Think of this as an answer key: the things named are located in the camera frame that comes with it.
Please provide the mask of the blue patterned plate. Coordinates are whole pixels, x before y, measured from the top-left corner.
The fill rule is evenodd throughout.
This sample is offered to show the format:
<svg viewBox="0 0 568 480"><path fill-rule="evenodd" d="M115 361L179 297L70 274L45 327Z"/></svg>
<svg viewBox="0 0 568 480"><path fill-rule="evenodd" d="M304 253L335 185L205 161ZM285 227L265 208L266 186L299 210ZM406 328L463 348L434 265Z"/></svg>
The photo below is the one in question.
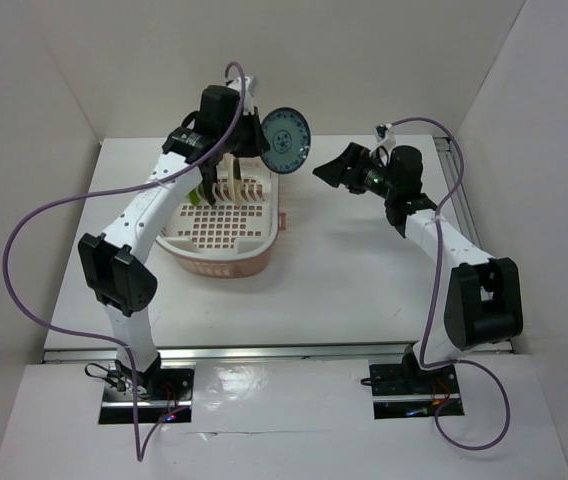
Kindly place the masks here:
<svg viewBox="0 0 568 480"><path fill-rule="evenodd" d="M296 109L281 107L270 112L261 123L269 150L261 155L265 166L279 175L292 174L306 162L311 149L311 130Z"/></svg>

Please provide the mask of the beige plate with black mark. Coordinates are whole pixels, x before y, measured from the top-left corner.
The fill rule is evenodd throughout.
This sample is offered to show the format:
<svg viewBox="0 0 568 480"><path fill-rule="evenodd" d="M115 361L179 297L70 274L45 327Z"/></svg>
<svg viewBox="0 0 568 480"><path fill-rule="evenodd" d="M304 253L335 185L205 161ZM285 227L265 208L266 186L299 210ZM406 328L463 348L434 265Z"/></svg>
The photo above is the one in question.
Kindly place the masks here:
<svg viewBox="0 0 568 480"><path fill-rule="evenodd" d="M242 204L242 177L241 177L241 167L239 159L235 156L231 156L228 159L228 188L229 196L236 206Z"/></svg>

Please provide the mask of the green plate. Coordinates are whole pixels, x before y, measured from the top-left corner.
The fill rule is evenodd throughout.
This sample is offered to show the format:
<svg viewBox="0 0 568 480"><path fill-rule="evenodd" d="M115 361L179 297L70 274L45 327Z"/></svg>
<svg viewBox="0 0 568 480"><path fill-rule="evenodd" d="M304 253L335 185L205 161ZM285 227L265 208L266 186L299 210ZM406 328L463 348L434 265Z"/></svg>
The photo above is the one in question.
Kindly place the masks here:
<svg viewBox="0 0 568 480"><path fill-rule="evenodd" d="M198 206L201 203L199 190L200 187L197 186L195 189L191 190L187 196L187 199L192 206Z"/></svg>

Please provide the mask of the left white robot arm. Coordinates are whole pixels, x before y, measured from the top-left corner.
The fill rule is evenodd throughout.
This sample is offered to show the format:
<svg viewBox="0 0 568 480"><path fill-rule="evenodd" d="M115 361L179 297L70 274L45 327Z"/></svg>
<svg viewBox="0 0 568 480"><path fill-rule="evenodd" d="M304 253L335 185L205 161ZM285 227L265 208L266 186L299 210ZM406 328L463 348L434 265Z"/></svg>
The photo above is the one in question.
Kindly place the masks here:
<svg viewBox="0 0 568 480"><path fill-rule="evenodd" d="M217 165L225 154L252 158L268 150L253 103L255 83L249 76L208 86L199 109L168 135L144 190L99 235L86 233L79 241L86 283L120 342L117 371L140 399L153 397L162 383L148 314L158 281L146 260L162 227L191 191L203 187L206 202L215 202Z"/></svg>

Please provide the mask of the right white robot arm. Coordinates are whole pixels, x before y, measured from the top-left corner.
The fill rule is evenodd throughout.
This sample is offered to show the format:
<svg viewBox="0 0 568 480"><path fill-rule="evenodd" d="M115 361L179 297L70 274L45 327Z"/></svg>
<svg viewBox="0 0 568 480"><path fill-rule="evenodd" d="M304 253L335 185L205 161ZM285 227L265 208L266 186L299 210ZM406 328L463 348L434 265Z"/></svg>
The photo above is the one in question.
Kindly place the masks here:
<svg viewBox="0 0 568 480"><path fill-rule="evenodd" d="M388 223L435 262L435 279L423 337L407 352L400 379L412 392L424 391L440 370L478 346L500 343L523 331L519 271L453 227L422 191L421 152L407 145L387 157L356 143L314 175L352 194L382 198Z"/></svg>

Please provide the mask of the white pink dish rack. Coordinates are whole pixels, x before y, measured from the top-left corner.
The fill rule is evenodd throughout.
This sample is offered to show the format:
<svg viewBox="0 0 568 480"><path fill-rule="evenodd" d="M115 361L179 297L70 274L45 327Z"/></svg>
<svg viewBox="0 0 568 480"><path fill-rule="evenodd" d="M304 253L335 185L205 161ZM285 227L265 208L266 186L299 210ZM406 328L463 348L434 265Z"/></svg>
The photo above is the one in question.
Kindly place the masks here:
<svg viewBox="0 0 568 480"><path fill-rule="evenodd" d="M259 157L239 159L242 204L229 196L228 159L217 165L217 200L210 206L200 187L201 203L188 199L175 210L156 239L186 271L211 278L253 276L268 265L280 232L287 227L280 209L279 176Z"/></svg>

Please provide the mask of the aluminium rail frame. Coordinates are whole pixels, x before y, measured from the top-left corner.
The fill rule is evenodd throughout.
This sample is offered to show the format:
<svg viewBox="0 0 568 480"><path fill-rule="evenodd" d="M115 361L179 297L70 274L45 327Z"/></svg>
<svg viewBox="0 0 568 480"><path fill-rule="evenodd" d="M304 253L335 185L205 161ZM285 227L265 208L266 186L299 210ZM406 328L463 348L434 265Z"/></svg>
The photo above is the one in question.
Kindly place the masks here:
<svg viewBox="0 0 568 480"><path fill-rule="evenodd" d="M234 280L193 275L154 244L147 266L159 287L150 322L163 360L401 355L421 338L433 262L388 225L381 199L332 189L312 175L351 141L374 142L368 135L318 135L304 167L281 177L284 230L261 273ZM143 180L162 142L104 140L90 190ZM52 322L110 334L76 250Z"/></svg>

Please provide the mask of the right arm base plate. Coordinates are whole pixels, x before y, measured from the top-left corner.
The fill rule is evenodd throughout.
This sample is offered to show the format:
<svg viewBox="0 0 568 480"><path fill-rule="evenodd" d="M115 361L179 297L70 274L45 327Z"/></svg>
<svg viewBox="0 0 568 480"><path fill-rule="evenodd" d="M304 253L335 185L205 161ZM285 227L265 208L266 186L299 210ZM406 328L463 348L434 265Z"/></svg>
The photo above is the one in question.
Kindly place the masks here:
<svg viewBox="0 0 568 480"><path fill-rule="evenodd" d="M413 374L400 364L371 364L360 384L370 389L376 420L465 415L452 366Z"/></svg>

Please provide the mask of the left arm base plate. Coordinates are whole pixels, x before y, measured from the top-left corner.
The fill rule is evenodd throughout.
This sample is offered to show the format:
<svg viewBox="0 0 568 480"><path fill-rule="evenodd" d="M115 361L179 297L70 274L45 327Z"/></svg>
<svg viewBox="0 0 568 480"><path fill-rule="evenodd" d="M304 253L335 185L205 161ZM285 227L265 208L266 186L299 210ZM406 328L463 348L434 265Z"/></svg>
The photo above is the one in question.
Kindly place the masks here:
<svg viewBox="0 0 568 480"><path fill-rule="evenodd" d="M164 369L159 386L152 393L138 394L140 424L154 424L162 415L171 413L166 423L190 423L195 368L181 366ZM133 422L132 385L120 379L117 371L109 371L103 390L98 423L129 425Z"/></svg>

